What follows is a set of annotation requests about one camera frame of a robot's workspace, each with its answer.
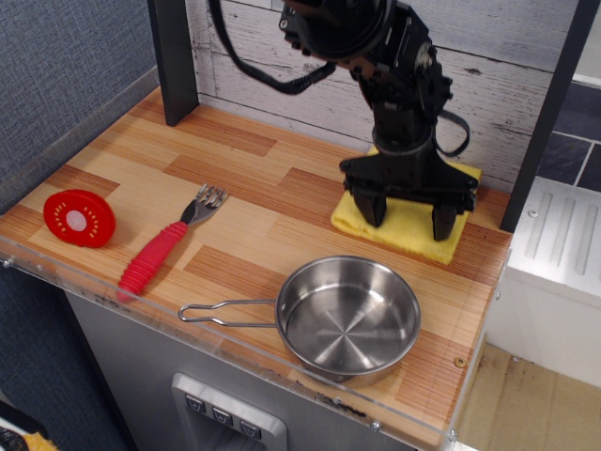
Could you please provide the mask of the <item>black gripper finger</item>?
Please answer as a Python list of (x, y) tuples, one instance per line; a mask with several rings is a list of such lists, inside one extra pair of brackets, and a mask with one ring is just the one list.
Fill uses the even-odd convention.
[(353, 198), (364, 220), (371, 226), (380, 227), (386, 214), (386, 197), (354, 193)]
[(455, 206), (439, 205), (433, 208), (432, 225), (435, 241), (446, 241), (450, 238), (455, 226), (456, 215)]

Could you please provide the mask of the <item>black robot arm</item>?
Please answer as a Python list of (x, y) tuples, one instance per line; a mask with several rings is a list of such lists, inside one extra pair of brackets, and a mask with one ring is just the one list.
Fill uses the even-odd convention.
[(347, 69), (373, 113), (376, 154), (340, 164), (364, 219), (381, 226), (390, 198), (429, 204), (433, 238), (447, 240), (479, 182), (443, 160), (467, 144), (443, 150), (438, 120), (470, 127), (444, 108), (452, 81), (423, 21), (401, 1), (287, 1), (280, 27), (303, 54)]

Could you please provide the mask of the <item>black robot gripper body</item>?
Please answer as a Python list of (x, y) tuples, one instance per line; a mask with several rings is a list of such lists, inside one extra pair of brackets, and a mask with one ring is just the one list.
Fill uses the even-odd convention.
[(439, 155), (436, 124), (413, 111), (376, 110), (373, 144), (377, 153), (344, 160), (345, 188), (370, 194), (472, 211), (478, 180), (448, 165)]

